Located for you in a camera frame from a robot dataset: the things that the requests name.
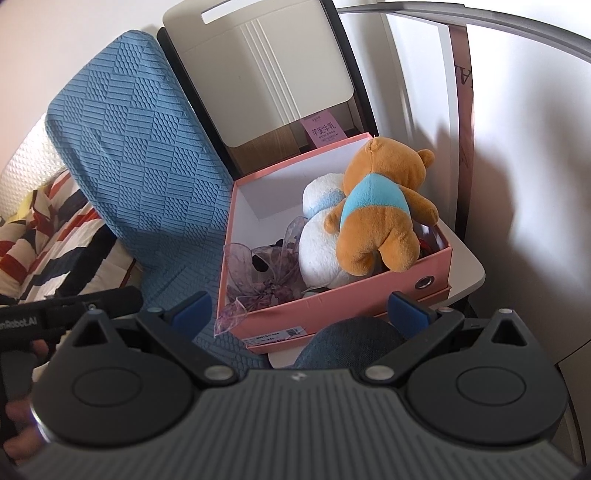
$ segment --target blue cushion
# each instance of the blue cushion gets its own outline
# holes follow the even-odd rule
[[[199,290],[217,303],[232,179],[151,35],[129,31],[52,101],[47,132],[107,225],[144,268],[145,307]],[[213,320],[196,343],[235,367],[265,368]]]

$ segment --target white table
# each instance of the white table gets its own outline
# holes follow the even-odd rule
[[[468,247],[464,245],[442,220],[439,220],[437,225],[452,246],[452,265],[449,270],[449,285],[451,290],[447,300],[429,305],[432,309],[447,307],[467,297],[470,293],[482,287],[485,280],[485,272],[482,264],[470,252]],[[293,365],[304,347],[305,345],[269,353],[271,366],[273,368],[285,368]]]

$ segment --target screw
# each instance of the screw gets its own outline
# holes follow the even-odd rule
[[[386,365],[372,365],[365,370],[365,376],[370,380],[389,380],[394,376],[394,370]]]
[[[230,380],[234,375],[234,370],[226,365],[214,365],[205,369],[205,376],[209,380],[216,382],[223,382],[224,380]]]

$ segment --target box label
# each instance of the box label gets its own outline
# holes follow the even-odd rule
[[[244,338],[242,341],[246,346],[266,345],[267,343],[281,342],[282,340],[289,340],[295,337],[306,335],[306,331],[302,327],[288,328],[287,330],[280,330],[279,332],[266,333],[256,337]]]

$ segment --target teddy bear ear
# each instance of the teddy bear ear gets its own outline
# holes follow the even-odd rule
[[[421,160],[423,161],[423,165],[425,165],[425,168],[429,168],[431,165],[433,165],[433,162],[435,161],[435,153],[427,149],[419,150],[417,153],[418,156],[421,157]]]

